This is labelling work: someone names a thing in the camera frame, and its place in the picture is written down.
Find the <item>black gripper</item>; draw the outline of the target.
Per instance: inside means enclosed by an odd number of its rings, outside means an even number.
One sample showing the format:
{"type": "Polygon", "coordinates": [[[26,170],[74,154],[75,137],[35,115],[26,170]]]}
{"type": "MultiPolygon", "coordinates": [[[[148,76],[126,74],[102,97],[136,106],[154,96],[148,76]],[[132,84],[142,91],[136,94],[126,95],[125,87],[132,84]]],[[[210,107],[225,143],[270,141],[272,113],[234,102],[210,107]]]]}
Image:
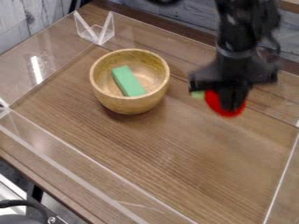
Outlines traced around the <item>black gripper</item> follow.
{"type": "Polygon", "coordinates": [[[249,86],[274,83],[280,70],[280,51],[257,47],[242,52],[216,48],[213,61],[188,74],[188,90],[217,89],[224,110],[238,110],[248,97],[249,86]]]}

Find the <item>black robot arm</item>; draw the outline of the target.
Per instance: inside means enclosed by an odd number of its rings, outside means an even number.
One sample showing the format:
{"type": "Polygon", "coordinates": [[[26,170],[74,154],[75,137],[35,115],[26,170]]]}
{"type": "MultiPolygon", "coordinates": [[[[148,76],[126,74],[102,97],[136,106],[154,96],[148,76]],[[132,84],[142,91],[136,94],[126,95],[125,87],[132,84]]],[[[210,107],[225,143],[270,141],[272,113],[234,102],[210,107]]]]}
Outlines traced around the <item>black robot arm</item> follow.
{"type": "Polygon", "coordinates": [[[218,115],[241,113],[254,85],[272,84],[280,70],[280,44],[273,32],[280,25],[276,0],[213,0],[218,13],[216,56],[188,74],[190,94],[218,115]]]}

